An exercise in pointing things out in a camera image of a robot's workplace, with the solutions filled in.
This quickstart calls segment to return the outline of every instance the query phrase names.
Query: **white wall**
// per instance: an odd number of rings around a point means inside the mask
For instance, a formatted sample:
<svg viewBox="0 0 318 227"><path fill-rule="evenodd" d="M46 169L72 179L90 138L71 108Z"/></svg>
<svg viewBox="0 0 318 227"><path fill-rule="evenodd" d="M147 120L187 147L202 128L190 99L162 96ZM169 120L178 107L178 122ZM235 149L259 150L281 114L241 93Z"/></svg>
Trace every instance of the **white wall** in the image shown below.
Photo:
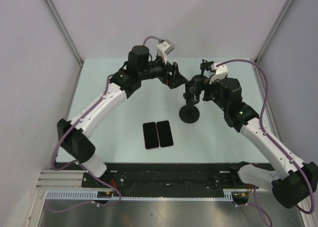
<svg viewBox="0 0 318 227"><path fill-rule="evenodd" d="M48 167L79 67L42 0L0 0L0 226Z"/></svg>
<svg viewBox="0 0 318 227"><path fill-rule="evenodd" d="M318 164L318 3L296 0L261 60L283 142Z"/></svg>
<svg viewBox="0 0 318 227"><path fill-rule="evenodd" d="M123 58L145 37L174 57L251 57L286 0L53 0L84 58Z"/></svg>

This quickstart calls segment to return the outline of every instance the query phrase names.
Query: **white table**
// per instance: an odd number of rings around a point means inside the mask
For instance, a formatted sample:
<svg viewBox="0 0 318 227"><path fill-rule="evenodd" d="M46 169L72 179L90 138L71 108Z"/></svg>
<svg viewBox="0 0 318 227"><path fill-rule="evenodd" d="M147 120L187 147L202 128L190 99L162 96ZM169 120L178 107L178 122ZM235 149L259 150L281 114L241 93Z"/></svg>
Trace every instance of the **white table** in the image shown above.
<svg viewBox="0 0 318 227"><path fill-rule="evenodd" d="M217 62L234 58L205 59ZM103 91L107 76L118 71L125 60L85 60L69 119ZM176 61L180 72L188 79L200 73L202 58L169 58L169 61ZM243 101L259 113L262 100L251 65L231 63L228 68L229 77L237 78L241 83ZM170 90L158 79L143 81L142 87L116 107L93 133L90 140L96 146L97 155L104 162L268 162L252 143L227 126L223 112L212 101L201 100L196 105L200 110L200 119L196 123L182 122L178 114L185 105L183 93L184 86ZM146 150L143 123L163 120L170 122L174 145ZM264 123L269 127L266 116ZM73 158L60 149L57 161L70 160Z"/></svg>

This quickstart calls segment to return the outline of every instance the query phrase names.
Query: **smartphone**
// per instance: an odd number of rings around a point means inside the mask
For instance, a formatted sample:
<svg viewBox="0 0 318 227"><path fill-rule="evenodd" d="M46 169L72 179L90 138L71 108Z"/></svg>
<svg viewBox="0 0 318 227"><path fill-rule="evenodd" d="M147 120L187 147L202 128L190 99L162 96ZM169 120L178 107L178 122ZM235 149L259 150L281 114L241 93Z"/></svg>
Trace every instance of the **smartphone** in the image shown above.
<svg viewBox="0 0 318 227"><path fill-rule="evenodd" d="M168 120L157 122L157 131L160 147L169 147L173 145L170 123Z"/></svg>
<svg viewBox="0 0 318 227"><path fill-rule="evenodd" d="M147 150L159 148L157 127L155 122L144 123L144 139Z"/></svg>

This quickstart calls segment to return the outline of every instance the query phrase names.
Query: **metallic floor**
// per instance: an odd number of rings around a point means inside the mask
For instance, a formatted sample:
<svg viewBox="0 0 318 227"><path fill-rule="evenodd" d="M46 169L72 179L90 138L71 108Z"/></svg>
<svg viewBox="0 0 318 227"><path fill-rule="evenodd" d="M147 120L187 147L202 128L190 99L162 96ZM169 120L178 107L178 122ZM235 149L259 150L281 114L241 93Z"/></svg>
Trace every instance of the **metallic floor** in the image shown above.
<svg viewBox="0 0 318 227"><path fill-rule="evenodd" d="M274 227L304 227L296 208L280 206L268 193L258 193L259 203ZM47 200L60 210L81 201ZM230 202L123 201L113 207L86 204L54 214L44 207L39 227L264 227L254 207L235 208Z"/></svg>

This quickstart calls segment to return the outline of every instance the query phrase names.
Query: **wall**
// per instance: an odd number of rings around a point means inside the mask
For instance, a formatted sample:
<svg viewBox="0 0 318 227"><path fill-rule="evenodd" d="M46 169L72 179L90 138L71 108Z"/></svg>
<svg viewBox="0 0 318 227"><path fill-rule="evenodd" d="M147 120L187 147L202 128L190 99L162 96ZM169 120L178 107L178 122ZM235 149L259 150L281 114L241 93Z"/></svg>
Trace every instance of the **wall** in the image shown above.
<svg viewBox="0 0 318 227"><path fill-rule="evenodd" d="M0 226L34 189L79 73L42 0L0 0Z"/></svg>
<svg viewBox="0 0 318 227"><path fill-rule="evenodd" d="M286 0L53 1L83 58L127 57L149 35L174 57L254 58Z"/></svg>
<svg viewBox="0 0 318 227"><path fill-rule="evenodd" d="M261 60L283 142L318 164L318 3L296 0Z"/></svg>

